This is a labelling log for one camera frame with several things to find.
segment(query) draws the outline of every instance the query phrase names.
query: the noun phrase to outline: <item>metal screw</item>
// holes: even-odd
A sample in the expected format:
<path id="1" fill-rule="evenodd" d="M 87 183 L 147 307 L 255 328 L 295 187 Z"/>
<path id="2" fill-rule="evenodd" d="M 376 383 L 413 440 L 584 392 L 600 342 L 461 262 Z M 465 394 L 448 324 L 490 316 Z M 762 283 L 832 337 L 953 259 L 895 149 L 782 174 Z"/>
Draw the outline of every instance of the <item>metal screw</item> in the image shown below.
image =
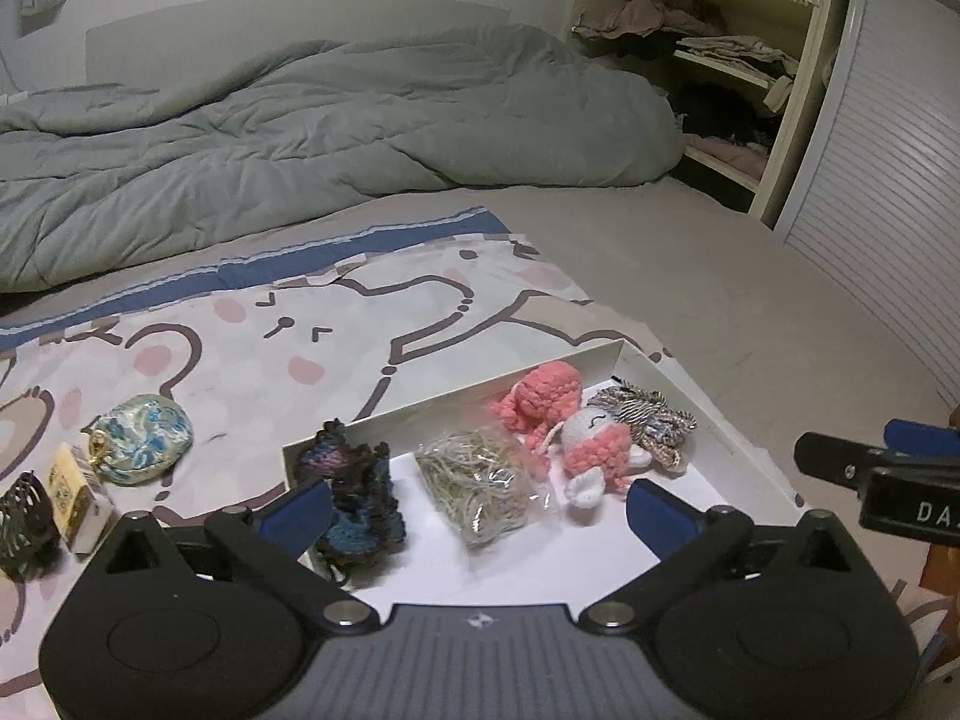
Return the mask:
<path id="1" fill-rule="evenodd" d="M 718 519 L 726 517 L 728 514 L 732 514 L 736 509 L 733 506 L 728 506 L 727 504 L 720 504 L 719 506 L 712 506 L 707 509 L 707 522 L 713 523 L 717 522 Z"/>
<path id="2" fill-rule="evenodd" d="M 323 610 L 323 616 L 335 625 L 351 628 L 370 616 L 370 607 L 359 601 L 334 601 Z"/>
<path id="3" fill-rule="evenodd" d="M 590 622 L 604 628 L 622 628 L 634 619 L 634 610 L 621 601 L 601 601 L 587 610 Z"/>

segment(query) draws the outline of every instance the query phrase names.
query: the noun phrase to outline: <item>pink crocheted octopus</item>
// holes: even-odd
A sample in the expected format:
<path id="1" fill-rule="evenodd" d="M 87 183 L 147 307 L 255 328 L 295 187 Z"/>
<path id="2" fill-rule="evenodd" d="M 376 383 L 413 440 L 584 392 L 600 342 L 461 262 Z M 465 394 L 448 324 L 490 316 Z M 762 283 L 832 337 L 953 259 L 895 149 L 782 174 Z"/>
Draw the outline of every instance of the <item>pink crocheted octopus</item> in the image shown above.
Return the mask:
<path id="1" fill-rule="evenodd" d="M 532 474 L 544 481 L 550 459 L 541 452 L 547 434 L 580 410 L 582 398 L 580 372 L 563 360 L 545 362 L 534 368 L 503 400 L 491 404 L 493 414 L 513 433 L 525 434 L 527 448 L 534 456 Z"/>

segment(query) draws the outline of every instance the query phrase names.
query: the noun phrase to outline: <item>folded clothes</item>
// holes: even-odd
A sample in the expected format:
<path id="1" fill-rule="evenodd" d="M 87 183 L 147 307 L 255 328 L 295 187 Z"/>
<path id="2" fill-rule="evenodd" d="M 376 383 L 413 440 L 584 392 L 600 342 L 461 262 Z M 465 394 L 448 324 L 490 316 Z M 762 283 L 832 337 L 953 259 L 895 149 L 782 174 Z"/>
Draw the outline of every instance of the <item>folded clothes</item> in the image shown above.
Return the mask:
<path id="1" fill-rule="evenodd" d="M 776 83 L 767 90 L 763 104 L 774 113 L 779 113 L 784 109 L 786 103 L 789 102 L 791 92 L 793 92 L 793 79 L 791 79 L 790 76 L 781 76 L 776 80 Z"/>
<path id="2" fill-rule="evenodd" d="M 751 178 L 760 181 L 767 167 L 768 154 L 759 143 L 749 143 L 747 146 L 738 146 L 722 138 L 701 138 L 699 135 L 685 135 L 683 139 L 688 146 L 716 157 L 721 162 L 734 167 Z"/>
<path id="3" fill-rule="evenodd" d="M 723 34 L 718 13 L 698 0 L 630 0 L 598 22 L 578 23 L 573 31 L 583 37 L 613 39 L 625 34 L 644 37 L 658 29 L 683 35 Z"/>
<path id="4" fill-rule="evenodd" d="M 800 63 L 788 53 L 755 35 L 688 37 L 680 40 L 679 45 L 691 53 L 713 59 L 737 59 L 751 65 L 750 60 L 779 62 L 790 77 L 796 77 L 800 68 Z"/>

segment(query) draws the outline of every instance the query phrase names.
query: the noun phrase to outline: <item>plastic bag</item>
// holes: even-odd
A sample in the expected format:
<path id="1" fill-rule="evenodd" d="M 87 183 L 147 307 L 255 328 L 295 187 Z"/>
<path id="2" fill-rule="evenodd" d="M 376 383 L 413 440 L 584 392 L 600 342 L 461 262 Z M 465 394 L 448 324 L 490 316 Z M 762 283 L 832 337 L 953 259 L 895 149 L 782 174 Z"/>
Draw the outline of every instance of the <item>plastic bag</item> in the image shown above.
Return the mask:
<path id="1" fill-rule="evenodd" d="M 498 424 L 421 446 L 416 464 L 434 504 L 467 547 L 481 547 L 555 508 L 526 448 Z"/>

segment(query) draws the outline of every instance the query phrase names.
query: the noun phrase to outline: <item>stuffed toy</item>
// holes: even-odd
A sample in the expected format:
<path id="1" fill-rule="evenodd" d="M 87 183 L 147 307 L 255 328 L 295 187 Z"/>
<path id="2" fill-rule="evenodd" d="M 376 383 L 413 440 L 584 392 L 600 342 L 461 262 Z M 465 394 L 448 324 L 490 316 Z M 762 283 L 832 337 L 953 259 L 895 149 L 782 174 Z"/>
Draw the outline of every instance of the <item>stuffed toy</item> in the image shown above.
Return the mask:
<path id="1" fill-rule="evenodd" d="M 534 461 L 530 472 L 537 481 L 545 481 L 550 469 L 549 458 L 539 451 L 544 439 L 577 413 L 582 397 L 580 372 L 569 362 L 555 360 L 531 370 L 506 397 L 491 404 L 493 414 L 507 430 L 525 435 Z"/>
<path id="2" fill-rule="evenodd" d="M 587 405 L 597 406 L 630 427 L 634 441 L 648 450 L 670 473 L 686 471 L 688 461 L 680 451 L 686 437 L 696 430 L 692 413 L 671 409 L 660 391 L 646 391 L 613 377 L 617 386 L 597 392 Z"/>
<path id="3" fill-rule="evenodd" d="M 336 584 L 345 584 L 356 569 L 375 567 L 397 552 L 406 538 L 400 505 L 390 476 L 390 447 L 347 443 L 344 423 L 323 423 L 311 445 L 296 459 L 298 483 L 328 479 L 333 493 L 330 527 L 314 545 Z"/>
<path id="4" fill-rule="evenodd" d="M 634 444 L 627 425 L 599 408 L 587 406 L 557 425 L 544 439 L 542 454 L 557 430 L 563 473 L 569 479 L 566 499 L 578 509 L 597 506 L 608 488 L 625 493 L 630 485 L 626 477 L 640 473 L 653 461 L 650 452 Z"/>

